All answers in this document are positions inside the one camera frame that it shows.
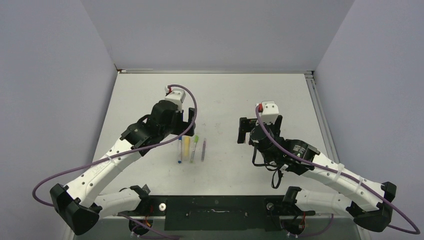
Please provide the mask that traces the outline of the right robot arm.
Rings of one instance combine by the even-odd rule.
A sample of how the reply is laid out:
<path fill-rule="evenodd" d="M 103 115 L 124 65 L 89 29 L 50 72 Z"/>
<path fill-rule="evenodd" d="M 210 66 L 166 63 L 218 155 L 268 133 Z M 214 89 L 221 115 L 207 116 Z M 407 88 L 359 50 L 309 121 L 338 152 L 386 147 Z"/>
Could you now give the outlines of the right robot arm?
<path fill-rule="evenodd" d="M 277 176 L 271 187 L 277 189 L 284 172 L 313 179 L 335 190 L 323 193 L 306 190 L 299 186 L 288 187 L 281 205 L 277 209 L 288 215 L 330 213 L 350 218 L 358 226 L 372 232 L 382 232 L 392 220 L 393 208 L 390 203 L 396 196 L 393 183 L 366 180 L 347 170 L 341 163 L 335 163 L 316 147 L 299 139 L 285 139 L 280 136 L 283 117 L 266 125 L 263 131 L 257 119 L 241 117 L 237 143 L 253 147 L 252 164 L 265 167 Z"/>

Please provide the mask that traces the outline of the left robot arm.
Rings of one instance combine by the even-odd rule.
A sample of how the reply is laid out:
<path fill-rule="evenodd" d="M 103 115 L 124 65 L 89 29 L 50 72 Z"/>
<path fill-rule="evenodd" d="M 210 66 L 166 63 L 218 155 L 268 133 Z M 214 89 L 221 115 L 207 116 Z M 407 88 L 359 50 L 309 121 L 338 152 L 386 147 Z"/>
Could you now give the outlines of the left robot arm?
<path fill-rule="evenodd" d="M 74 180 L 57 183 L 50 191 L 52 206 L 72 232 L 79 236 L 111 215 L 148 211 L 149 191 L 138 185 L 110 194 L 104 188 L 149 150 L 171 143 L 182 136 L 193 136 L 198 107 L 189 108 L 188 121 L 183 120 L 181 100 L 160 100 L 149 114 L 130 124 L 103 157 L 85 166 L 85 172 Z"/>

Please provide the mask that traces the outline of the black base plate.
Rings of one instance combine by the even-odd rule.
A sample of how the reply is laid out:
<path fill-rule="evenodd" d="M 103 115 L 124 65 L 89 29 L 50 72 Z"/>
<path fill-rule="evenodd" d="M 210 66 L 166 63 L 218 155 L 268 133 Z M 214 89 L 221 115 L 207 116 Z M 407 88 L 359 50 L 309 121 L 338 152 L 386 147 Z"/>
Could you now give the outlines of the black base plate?
<path fill-rule="evenodd" d="M 130 217 L 164 217 L 166 231 L 278 230 L 278 218 L 298 223 L 315 211 L 301 211 L 284 202 L 283 195 L 151 195 Z"/>

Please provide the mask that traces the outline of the aluminium frame rail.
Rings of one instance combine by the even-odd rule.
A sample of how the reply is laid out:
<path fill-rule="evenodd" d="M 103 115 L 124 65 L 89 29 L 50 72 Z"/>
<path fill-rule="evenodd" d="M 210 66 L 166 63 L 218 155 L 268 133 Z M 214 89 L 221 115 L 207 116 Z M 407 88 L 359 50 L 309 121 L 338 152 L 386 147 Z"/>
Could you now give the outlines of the aluminium frame rail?
<path fill-rule="evenodd" d="M 363 203 L 369 199 L 366 190 L 358 184 L 358 182 L 364 183 L 364 179 L 339 163 L 332 149 L 334 144 L 330 142 L 329 130 L 324 125 L 320 125 L 320 130 L 326 151 L 318 148 L 320 154 L 311 161 L 314 169 L 307 170 L 302 175 L 333 189 L 333 193 L 301 189 L 297 193 L 295 205 L 304 212 L 330 213 L 353 220 L 354 216 L 347 211 L 347 208 L 356 204 L 350 197 Z"/>
<path fill-rule="evenodd" d="M 157 69 L 118 69 L 120 74 L 306 74 L 313 70 L 157 70 Z"/>

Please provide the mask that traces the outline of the aluminium frame rail back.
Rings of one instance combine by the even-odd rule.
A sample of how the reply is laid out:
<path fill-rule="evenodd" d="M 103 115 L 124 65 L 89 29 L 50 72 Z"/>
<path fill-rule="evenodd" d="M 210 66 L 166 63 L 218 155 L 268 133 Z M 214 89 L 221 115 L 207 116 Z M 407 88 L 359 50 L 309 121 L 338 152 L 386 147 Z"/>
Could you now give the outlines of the aluminium frame rail back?
<path fill-rule="evenodd" d="M 157 70 L 157 69 L 118 69 L 120 74 L 306 74 L 313 70 Z"/>

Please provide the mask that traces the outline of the purple pen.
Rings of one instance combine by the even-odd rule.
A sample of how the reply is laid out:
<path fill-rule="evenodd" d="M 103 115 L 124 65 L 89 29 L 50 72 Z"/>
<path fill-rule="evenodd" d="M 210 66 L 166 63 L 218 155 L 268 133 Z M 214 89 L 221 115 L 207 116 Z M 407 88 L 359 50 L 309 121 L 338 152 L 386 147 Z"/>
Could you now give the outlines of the purple pen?
<path fill-rule="evenodd" d="M 205 161 L 206 147 L 207 147 L 207 139 L 204 138 L 202 142 L 201 162 Z"/>

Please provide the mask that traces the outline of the yellow highlighter pen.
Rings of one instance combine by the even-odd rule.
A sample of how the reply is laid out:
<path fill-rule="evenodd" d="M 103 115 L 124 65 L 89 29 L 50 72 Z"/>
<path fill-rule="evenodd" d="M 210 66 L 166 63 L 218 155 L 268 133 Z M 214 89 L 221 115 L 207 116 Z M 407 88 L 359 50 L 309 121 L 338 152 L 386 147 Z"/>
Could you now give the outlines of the yellow highlighter pen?
<path fill-rule="evenodd" d="M 191 138 L 189 136 L 184 136 L 183 146 L 182 146 L 182 155 L 183 155 L 184 161 L 187 161 L 189 159 L 190 144 L 191 144 Z"/>

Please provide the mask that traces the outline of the green pen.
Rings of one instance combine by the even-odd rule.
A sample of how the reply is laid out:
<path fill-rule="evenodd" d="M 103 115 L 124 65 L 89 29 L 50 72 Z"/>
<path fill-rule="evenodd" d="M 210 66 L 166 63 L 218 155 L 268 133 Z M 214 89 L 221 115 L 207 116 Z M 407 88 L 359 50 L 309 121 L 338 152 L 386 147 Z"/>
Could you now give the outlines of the green pen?
<path fill-rule="evenodd" d="M 192 148 L 191 148 L 191 155 L 190 155 L 190 160 L 189 162 L 192 164 L 194 162 L 194 157 L 195 157 L 195 152 L 196 152 L 196 147 L 199 141 L 199 136 L 198 135 L 194 135 L 193 136 L 193 142 L 192 142 Z"/>

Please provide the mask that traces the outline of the blue marker pen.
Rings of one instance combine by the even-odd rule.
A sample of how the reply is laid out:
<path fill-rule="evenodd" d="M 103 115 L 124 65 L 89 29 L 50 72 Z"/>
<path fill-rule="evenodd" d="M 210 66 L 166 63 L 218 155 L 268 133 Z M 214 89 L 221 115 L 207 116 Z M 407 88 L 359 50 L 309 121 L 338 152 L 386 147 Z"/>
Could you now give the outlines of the blue marker pen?
<path fill-rule="evenodd" d="M 183 161 L 183 144 L 182 144 L 182 137 L 180 136 L 178 138 L 178 145 L 177 145 L 177 153 L 178 153 L 178 159 L 177 163 L 181 164 Z"/>

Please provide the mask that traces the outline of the aluminium frame rail right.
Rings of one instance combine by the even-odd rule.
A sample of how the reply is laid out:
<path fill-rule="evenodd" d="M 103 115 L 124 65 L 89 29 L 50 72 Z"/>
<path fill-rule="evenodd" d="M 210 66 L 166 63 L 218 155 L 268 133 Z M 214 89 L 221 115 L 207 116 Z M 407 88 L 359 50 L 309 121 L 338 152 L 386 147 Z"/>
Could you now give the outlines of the aluminium frame rail right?
<path fill-rule="evenodd" d="M 334 144 L 330 142 L 329 130 L 324 125 L 320 125 L 320 130 L 326 151 L 318 148 L 320 154 L 311 161 L 314 169 L 307 170 L 302 175 L 333 189 L 333 193 L 301 189 L 297 193 L 295 205 L 304 212 L 330 213 L 353 220 L 354 216 L 347 211 L 347 208 L 356 204 L 350 197 L 363 203 L 369 199 L 366 190 L 358 184 L 358 182 L 364 183 L 364 179 L 339 163 L 332 149 Z"/>

